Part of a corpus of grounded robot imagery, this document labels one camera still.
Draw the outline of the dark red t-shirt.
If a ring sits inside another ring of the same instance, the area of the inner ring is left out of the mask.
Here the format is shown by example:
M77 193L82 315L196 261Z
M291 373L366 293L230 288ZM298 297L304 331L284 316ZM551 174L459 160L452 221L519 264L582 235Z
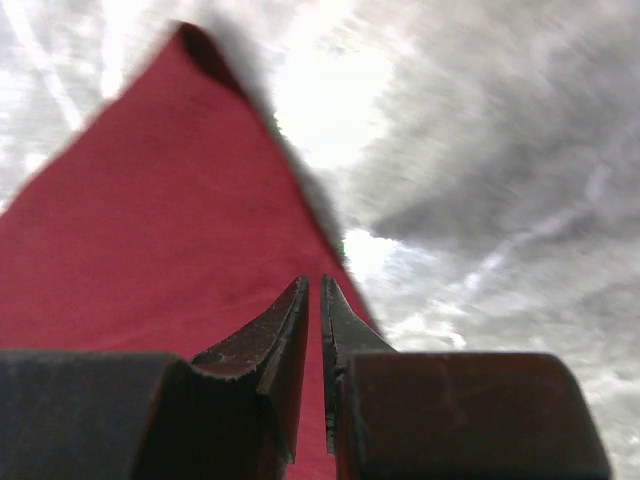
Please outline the dark red t-shirt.
M179 23L125 93L1 218L5 350L191 360L309 285L296 456L286 479L340 479L327 447L320 300L333 278L372 330L288 159L218 46Z

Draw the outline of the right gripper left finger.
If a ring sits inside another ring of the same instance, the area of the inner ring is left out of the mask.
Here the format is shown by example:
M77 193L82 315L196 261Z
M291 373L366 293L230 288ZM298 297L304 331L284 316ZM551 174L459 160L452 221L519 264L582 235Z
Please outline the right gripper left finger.
M171 353L5 350L5 479L282 479L296 456L309 285Z

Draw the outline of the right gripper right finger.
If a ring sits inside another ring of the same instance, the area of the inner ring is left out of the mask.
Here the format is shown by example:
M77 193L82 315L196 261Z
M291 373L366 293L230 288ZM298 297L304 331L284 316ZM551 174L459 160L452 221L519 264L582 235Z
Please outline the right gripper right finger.
M401 353L325 277L327 447L340 479L608 479L579 383L557 357Z

